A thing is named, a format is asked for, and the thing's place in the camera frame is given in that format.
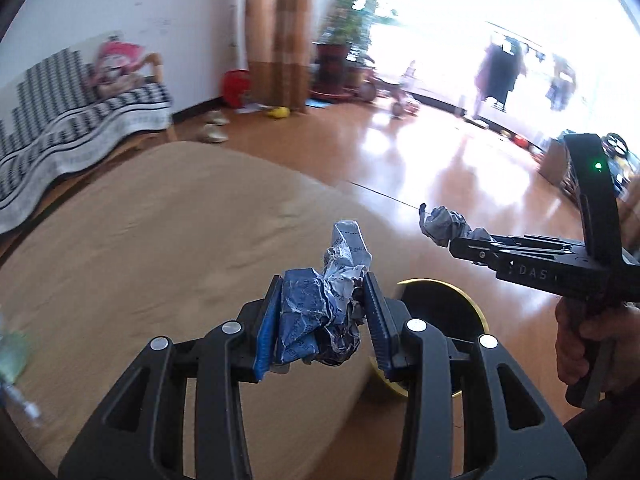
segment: round wooden table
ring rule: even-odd
[[[372,270],[391,296],[399,280],[412,278],[402,240],[362,206],[297,172],[220,146],[174,142],[92,183],[0,269],[2,311],[33,347],[18,387],[44,417],[34,429],[14,416],[25,439],[57,471],[87,417],[151,338],[201,337],[263,297],[274,274],[321,269],[332,225],[343,218],[360,223]],[[257,480],[309,472],[364,386],[370,352],[364,329],[360,350],[340,367],[296,363],[285,376],[242,385]],[[184,430],[191,476],[193,392]]]

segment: crumpled gray paper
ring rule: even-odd
[[[284,273],[275,364],[304,359],[337,366],[351,357],[364,319],[351,297],[370,264],[358,223],[341,220],[334,224],[322,274],[313,269]]]
[[[453,238],[472,238],[473,240],[493,241],[491,235],[483,227],[471,227],[465,217],[455,211],[449,211],[441,205],[434,208],[430,214],[426,212],[427,205],[420,204],[420,231],[441,247],[447,247]]]

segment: shoe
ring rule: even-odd
[[[220,110],[212,110],[205,115],[207,124],[215,124],[216,126],[224,126],[229,124],[229,120],[224,116]]]
[[[200,131],[199,140],[201,142],[218,143],[229,140],[229,136],[215,124],[205,124]]]

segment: sofa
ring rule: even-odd
[[[164,84],[100,100],[86,81],[112,32],[61,50],[0,89],[0,234],[19,227],[60,177],[94,167],[126,137],[172,127]]]

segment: curtain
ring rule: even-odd
[[[304,111],[310,60],[310,0],[246,0],[252,98]]]

